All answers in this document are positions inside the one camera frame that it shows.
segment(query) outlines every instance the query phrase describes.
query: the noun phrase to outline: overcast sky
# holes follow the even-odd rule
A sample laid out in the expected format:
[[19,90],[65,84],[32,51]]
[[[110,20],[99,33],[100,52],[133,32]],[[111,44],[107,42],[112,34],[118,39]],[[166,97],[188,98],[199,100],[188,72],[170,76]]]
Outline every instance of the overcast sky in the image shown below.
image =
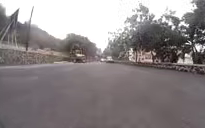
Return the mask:
[[64,39],[68,33],[87,36],[99,48],[107,45],[108,32],[123,26],[138,3],[160,16],[168,7],[181,17],[191,11],[191,0],[0,0],[7,15],[20,8],[19,21],[27,21],[35,7],[32,23]]

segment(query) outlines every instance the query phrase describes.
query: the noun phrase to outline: utility pole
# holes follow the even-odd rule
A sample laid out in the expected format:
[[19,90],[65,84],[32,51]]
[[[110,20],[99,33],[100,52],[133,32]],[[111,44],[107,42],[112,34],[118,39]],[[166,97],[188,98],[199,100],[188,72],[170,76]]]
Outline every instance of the utility pole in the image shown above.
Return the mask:
[[31,19],[32,19],[33,11],[34,11],[34,6],[32,7],[32,10],[31,10],[29,25],[27,28],[26,51],[28,51],[28,47],[29,47],[30,27],[31,27]]

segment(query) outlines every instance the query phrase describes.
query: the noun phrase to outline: car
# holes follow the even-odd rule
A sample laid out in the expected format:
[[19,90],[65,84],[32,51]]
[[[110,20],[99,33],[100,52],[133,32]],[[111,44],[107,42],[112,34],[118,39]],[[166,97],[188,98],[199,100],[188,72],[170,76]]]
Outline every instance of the car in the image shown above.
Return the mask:
[[106,61],[106,59],[104,59],[104,58],[100,59],[100,62],[105,62],[105,61]]
[[108,56],[106,62],[107,63],[114,63],[114,60],[111,56]]

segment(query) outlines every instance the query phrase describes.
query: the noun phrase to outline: asphalt road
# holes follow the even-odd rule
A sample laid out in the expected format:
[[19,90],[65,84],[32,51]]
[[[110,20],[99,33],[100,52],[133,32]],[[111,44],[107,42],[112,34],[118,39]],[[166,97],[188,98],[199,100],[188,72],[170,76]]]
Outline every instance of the asphalt road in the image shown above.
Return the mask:
[[4,128],[205,128],[205,76],[119,64],[0,67]]

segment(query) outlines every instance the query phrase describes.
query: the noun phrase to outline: roadside wall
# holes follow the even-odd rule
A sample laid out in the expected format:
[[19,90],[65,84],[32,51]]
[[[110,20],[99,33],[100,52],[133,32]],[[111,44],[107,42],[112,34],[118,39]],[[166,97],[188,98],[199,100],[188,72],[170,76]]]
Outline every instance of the roadside wall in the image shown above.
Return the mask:
[[195,64],[173,64],[173,63],[135,63],[129,61],[116,61],[116,63],[152,67],[160,69],[170,69],[181,72],[190,72],[195,74],[205,74],[205,65],[195,65]]
[[0,48],[0,65],[43,64],[62,61],[63,56]]

